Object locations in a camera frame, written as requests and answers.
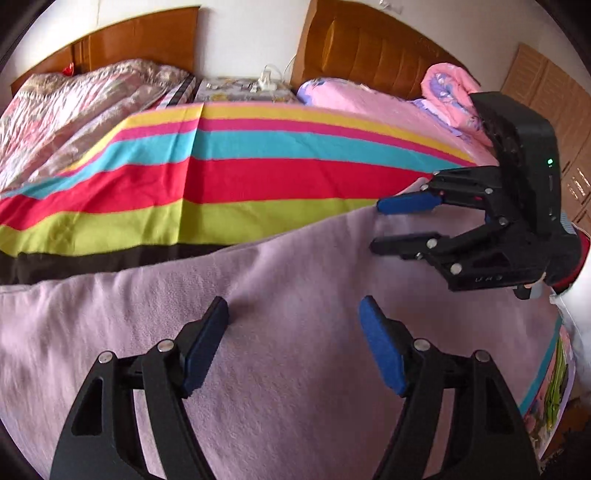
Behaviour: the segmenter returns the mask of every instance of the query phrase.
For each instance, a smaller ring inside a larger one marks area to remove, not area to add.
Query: white wall
[[[379,0],[362,0],[378,7]],[[591,93],[591,76],[568,39],[534,0],[388,0],[397,18],[464,62],[484,89],[499,89],[523,41]],[[86,33],[126,18],[201,5],[197,71],[257,76],[283,69],[296,52],[309,0],[56,0],[26,33],[0,74],[0,111],[9,84]]]

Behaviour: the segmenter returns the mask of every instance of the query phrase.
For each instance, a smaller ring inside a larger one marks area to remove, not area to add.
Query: nightstand
[[[194,101],[196,103],[249,101],[299,103],[289,86],[283,83],[277,83],[277,90],[261,90],[257,79],[236,77],[202,80]]]

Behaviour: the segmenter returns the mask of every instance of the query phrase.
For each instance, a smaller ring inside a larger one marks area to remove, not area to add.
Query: rolled pink blanket
[[[466,70],[451,63],[432,65],[421,82],[421,90],[429,101],[430,111],[441,121],[471,135],[487,147],[492,146],[469,96],[470,93],[480,92],[480,86]]]

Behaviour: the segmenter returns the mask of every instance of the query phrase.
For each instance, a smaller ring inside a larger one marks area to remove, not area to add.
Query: wooden headboard
[[[132,18],[76,40],[35,65],[11,85],[14,96],[34,73],[61,72],[70,63],[87,73],[129,59],[152,60],[193,71],[199,7]]]
[[[421,95],[427,69],[458,60],[408,25],[368,5],[311,0],[291,84],[317,77],[363,83],[397,97]]]

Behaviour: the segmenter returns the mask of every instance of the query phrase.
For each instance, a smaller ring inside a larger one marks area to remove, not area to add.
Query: floral comforter
[[[0,193],[76,162],[115,125],[187,75],[147,60],[75,77],[32,75],[0,118]]]

